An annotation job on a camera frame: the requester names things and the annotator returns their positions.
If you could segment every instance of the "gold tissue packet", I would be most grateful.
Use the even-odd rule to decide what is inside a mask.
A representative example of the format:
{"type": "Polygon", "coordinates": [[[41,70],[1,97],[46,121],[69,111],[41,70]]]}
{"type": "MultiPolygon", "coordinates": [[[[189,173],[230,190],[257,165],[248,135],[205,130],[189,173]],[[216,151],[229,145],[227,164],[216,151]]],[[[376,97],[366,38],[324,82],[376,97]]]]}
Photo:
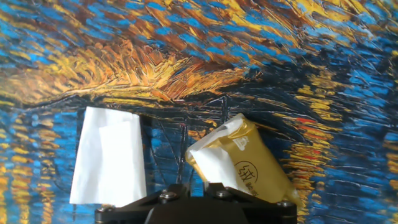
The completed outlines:
{"type": "Polygon", "coordinates": [[[302,207],[296,189],[262,142],[256,125],[243,114],[190,146],[185,156],[204,182],[211,179],[209,182],[222,182],[267,202],[289,200],[302,207]],[[237,178],[226,176],[232,167],[237,178]]]}

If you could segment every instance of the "black metal bracket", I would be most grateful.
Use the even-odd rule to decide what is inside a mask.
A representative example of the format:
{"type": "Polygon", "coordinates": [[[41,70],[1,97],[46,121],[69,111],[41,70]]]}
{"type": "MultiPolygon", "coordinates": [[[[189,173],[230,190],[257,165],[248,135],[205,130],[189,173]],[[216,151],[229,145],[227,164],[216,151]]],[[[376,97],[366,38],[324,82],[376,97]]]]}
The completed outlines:
{"type": "Polygon", "coordinates": [[[297,207],[269,203],[244,192],[208,184],[204,197],[191,197],[188,185],[173,184],[125,207],[95,210],[95,222],[105,224],[296,224],[297,207]]]}

